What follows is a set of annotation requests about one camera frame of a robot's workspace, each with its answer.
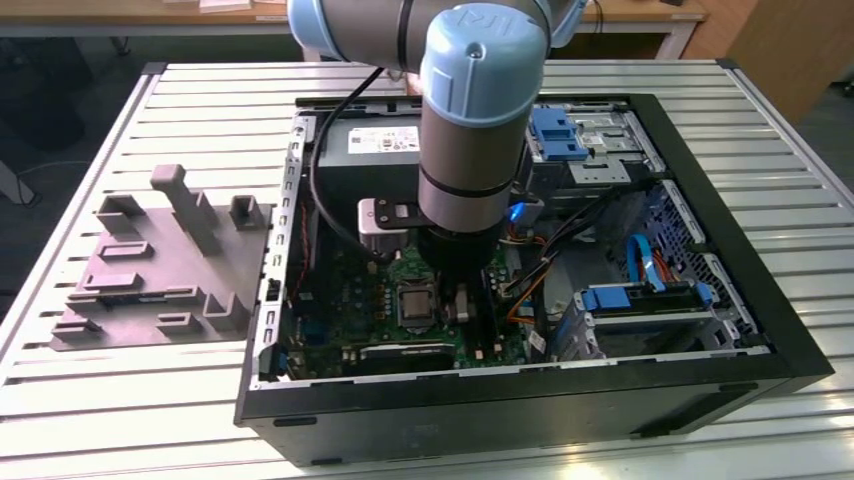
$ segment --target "black case frame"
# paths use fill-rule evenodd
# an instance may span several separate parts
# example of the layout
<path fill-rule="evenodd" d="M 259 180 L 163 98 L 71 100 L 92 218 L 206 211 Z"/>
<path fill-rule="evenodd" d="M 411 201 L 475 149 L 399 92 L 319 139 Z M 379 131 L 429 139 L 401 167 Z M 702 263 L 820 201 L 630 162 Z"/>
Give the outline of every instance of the black case frame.
<path fill-rule="evenodd" d="M 398 104 L 418 97 L 360 98 Z M 298 106 L 331 107 L 339 99 Z M 477 377 L 250 390 L 251 325 L 235 423 L 296 465 L 547 447 L 682 434 L 759 397 L 790 393 L 833 368 L 654 95 L 543 95 L 543 103 L 626 102 L 666 163 L 773 353 Z"/>

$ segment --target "wooden cabinet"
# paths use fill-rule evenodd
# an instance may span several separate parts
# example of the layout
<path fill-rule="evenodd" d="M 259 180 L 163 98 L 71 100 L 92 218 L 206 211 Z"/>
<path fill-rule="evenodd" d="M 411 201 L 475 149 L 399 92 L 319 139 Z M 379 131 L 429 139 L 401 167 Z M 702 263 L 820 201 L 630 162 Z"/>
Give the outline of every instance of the wooden cabinet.
<path fill-rule="evenodd" d="M 730 58 L 798 123 L 854 61 L 853 0 L 698 0 L 709 18 L 682 58 Z"/>

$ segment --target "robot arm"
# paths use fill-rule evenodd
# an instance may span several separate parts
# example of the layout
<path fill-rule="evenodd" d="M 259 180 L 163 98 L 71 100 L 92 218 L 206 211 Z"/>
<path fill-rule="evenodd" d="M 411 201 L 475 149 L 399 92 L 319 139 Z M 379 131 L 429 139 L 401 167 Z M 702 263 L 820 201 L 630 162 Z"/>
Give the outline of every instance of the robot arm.
<path fill-rule="evenodd" d="M 498 242 L 543 63 L 550 47 L 569 43 L 586 3 L 288 2 L 306 48 L 421 73 L 418 204 L 435 226 L 419 234 L 419 251 L 458 279 L 486 266 Z"/>

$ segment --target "light blue joint cap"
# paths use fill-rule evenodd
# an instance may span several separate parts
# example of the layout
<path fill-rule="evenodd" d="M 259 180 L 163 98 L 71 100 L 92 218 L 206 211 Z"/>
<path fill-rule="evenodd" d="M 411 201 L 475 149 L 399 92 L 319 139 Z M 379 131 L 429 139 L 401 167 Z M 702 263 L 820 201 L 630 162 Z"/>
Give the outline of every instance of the light blue joint cap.
<path fill-rule="evenodd" d="M 567 9 L 566 17 L 559 20 L 558 28 L 554 29 L 551 34 L 553 48 L 567 46 L 570 40 L 573 40 L 573 35 L 575 35 L 578 25 L 582 23 L 587 0 L 571 0 L 571 3 L 574 3 L 574 5 Z"/>
<path fill-rule="evenodd" d="M 425 100 L 470 128 L 506 123 L 531 107 L 543 81 L 547 38 L 515 8 L 470 3 L 446 10 L 427 29 Z"/>
<path fill-rule="evenodd" d="M 294 38 L 304 48 L 343 60 L 326 24 L 322 0 L 288 0 L 288 24 Z"/>

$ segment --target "ur logo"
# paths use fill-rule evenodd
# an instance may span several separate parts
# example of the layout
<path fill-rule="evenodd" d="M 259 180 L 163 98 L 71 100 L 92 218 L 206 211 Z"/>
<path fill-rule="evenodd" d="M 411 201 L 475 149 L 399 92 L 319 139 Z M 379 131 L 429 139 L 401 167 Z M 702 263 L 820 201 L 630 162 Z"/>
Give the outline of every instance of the ur logo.
<path fill-rule="evenodd" d="M 465 10 L 458 25 L 473 29 L 495 30 L 499 35 L 507 35 L 513 26 L 513 19 L 494 13 L 483 14 Z"/>

